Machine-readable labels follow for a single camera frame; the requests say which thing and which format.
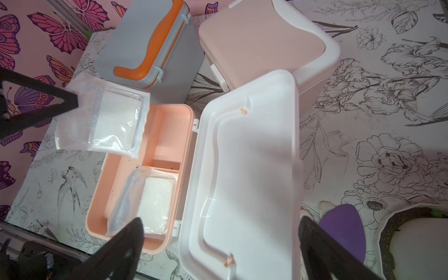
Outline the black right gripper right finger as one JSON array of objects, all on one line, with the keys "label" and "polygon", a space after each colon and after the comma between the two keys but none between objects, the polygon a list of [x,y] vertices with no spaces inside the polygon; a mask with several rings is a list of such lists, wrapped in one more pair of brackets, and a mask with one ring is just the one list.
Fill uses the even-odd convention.
[{"label": "black right gripper right finger", "polygon": [[301,253],[310,280],[381,280],[309,217],[298,227]]}]

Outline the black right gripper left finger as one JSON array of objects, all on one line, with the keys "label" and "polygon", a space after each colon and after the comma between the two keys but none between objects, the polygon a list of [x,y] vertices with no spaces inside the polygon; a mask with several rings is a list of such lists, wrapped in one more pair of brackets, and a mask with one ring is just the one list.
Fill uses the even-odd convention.
[{"label": "black right gripper left finger", "polygon": [[75,268],[67,280],[132,280],[135,277],[144,230],[141,218],[133,219],[95,254]]}]

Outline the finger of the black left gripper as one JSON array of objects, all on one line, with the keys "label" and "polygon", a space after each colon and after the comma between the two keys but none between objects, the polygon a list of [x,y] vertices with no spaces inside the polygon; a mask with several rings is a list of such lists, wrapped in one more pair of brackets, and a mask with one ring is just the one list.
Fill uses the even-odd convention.
[{"label": "finger of the black left gripper", "polygon": [[[13,103],[8,101],[7,94],[4,93],[4,82],[19,85],[24,90],[25,104],[16,113],[12,110]],[[76,94],[41,79],[1,68],[1,138],[11,137],[78,107]]]}]

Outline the white and peach first aid box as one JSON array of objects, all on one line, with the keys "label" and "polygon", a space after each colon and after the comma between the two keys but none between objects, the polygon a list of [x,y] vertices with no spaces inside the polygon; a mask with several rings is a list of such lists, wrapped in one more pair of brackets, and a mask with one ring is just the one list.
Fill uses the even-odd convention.
[{"label": "white and peach first aid box", "polygon": [[177,177],[167,231],[144,240],[158,254],[178,244],[196,280],[297,280],[303,165],[299,94],[275,70],[210,101],[196,119],[188,105],[152,105],[137,159],[108,154],[86,217],[90,235],[107,223],[135,169]]}]

